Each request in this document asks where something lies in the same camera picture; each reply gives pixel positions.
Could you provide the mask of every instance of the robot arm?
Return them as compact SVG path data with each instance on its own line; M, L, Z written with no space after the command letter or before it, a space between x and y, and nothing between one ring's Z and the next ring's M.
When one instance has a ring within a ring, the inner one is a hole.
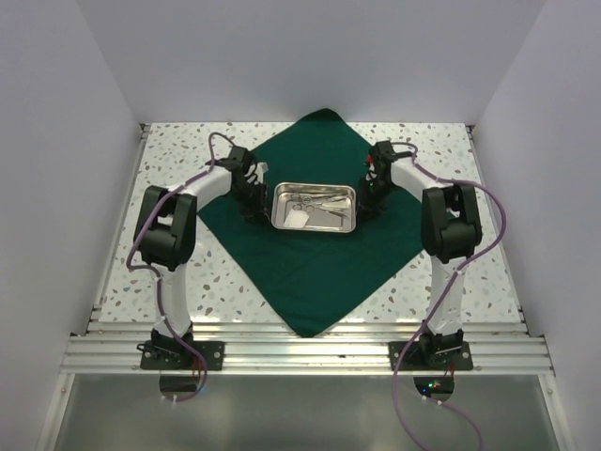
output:
M259 163L246 148L232 147L227 158L215 163L204 177L186 186L171 197L143 237L139 251L142 260L152 264L161 274L161 308L151 333L151 343L145 353L168 358L185 350L173 339L164 323L165 315L173 330L184 340L192 340L192 320L186 300L186 269L196 244L196 214L213 199L231 194L238 202L241 215L251 222L267 222L267 185L263 175L267 166ZM176 186L146 189L135 235L163 196Z
M360 180L358 221L385 211L386 197L396 188L404 188L422 202L422 243L432 262L429 309L455 272L458 264L471 257L482 240L482 228L476 194L472 187L437 182L421 172L411 152L394 152L393 145L379 142L371 147L369 171ZM421 338L424 353L448 354L460 350L463 343L461 323L461 273L451 290L426 325Z

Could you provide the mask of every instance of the terrazzo surface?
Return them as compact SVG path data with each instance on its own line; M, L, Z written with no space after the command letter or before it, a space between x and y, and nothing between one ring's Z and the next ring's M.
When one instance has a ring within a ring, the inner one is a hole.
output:
M201 170L209 158L208 134L223 132L240 146L255 148L290 123L155 123L137 173L130 204L118 240L100 321L146 322L155 315L155 288L148 272L129 272L125 258L146 187L180 183ZM349 123L369 142L405 140L420 148L419 161L445 178L479 180L470 140L463 124ZM229 146L215 140L217 158ZM485 198L478 193L484 238L494 239ZM280 317L253 282L200 221L197 244L187 274L188 306L197 322L275 322ZM421 321L430 294L430 257L422 252L377 289L341 322ZM462 303L464 321L520 322L516 295L499 249L472 263L467 271Z

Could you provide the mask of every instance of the metal bracket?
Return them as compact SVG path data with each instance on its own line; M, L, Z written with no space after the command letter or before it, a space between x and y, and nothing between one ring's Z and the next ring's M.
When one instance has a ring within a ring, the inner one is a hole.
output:
M396 360L401 351L407 344L407 341L391 341L388 344L388 358L391 362L391 369L394 370ZM413 342L405 355L399 371L445 371L451 363L455 363L455 371L473 370L473 361L471 360L470 344L464 341L461 350L424 355L418 342Z
M205 358L208 371L222 370L225 356L223 341L193 341L189 344ZM193 369L190 356L182 356L173 352L159 352L150 340L138 345L137 349L142 352L140 369L159 371Z

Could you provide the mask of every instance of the white enclosure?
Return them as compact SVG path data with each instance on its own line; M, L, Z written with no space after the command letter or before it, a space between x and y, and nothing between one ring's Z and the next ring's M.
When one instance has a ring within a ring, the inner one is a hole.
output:
M79 0L137 118L475 123L543 0Z
M581 449L598 447L598 2L78 1L0 13L1 449L34 449L69 333L100 300L139 124L321 107L476 125L530 332Z

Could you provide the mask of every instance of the metal tray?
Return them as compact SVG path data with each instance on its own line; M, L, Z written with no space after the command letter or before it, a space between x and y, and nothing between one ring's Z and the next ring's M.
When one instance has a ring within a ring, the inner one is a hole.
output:
M350 186L280 183L273 193L271 223L286 230L348 233L356 225L355 201L355 190ZM292 211L308 214L303 227L285 223Z

